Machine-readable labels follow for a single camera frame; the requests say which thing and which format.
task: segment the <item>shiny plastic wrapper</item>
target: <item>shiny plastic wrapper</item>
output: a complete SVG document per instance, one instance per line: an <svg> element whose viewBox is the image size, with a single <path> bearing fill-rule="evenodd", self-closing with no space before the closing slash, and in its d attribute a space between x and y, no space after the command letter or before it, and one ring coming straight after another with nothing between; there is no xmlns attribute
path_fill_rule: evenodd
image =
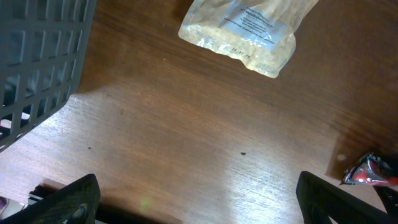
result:
<svg viewBox="0 0 398 224"><path fill-rule="evenodd" d="M295 50L293 33L318 0L195 0L179 36L275 78Z"/></svg>
<svg viewBox="0 0 398 224"><path fill-rule="evenodd" d="M341 184L398 185L397 159L366 154L345 171Z"/></svg>

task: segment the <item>candy wrapper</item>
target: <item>candy wrapper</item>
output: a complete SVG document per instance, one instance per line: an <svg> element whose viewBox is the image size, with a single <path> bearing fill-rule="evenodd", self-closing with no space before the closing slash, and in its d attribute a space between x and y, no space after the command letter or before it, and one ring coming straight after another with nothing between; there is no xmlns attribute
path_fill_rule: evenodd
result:
<svg viewBox="0 0 398 224"><path fill-rule="evenodd" d="M341 184L398 185L397 159L368 153L344 172Z"/></svg>

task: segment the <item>transparent package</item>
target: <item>transparent package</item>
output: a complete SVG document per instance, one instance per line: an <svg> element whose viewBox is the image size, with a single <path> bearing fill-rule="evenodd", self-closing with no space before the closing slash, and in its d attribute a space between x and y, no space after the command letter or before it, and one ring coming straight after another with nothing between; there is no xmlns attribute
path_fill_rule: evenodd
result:
<svg viewBox="0 0 398 224"><path fill-rule="evenodd" d="M195 0L180 38L275 78L295 50L294 32L318 0Z"/></svg>

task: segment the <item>wooden surface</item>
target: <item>wooden surface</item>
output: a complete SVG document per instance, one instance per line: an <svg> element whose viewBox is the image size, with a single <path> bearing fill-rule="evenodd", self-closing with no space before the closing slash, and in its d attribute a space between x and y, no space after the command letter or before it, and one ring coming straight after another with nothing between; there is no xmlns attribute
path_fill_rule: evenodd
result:
<svg viewBox="0 0 398 224"><path fill-rule="evenodd" d="M302 170L338 184L397 147L395 1L322 0L276 79L179 39L190 4L98 1L78 93L0 154L0 195L94 173L104 203L167 223L302 223Z"/></svg>

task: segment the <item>gray plastic basket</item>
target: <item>gray plastic basket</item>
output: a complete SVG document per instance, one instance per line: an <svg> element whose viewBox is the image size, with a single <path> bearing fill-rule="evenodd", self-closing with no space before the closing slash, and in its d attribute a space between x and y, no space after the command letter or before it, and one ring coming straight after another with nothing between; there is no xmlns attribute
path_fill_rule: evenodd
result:
<svg viewBox="0 0 398 224"><path fill-rule="evenodd" d="M96 0L0 0L0 152L76 92Z"/></svg>

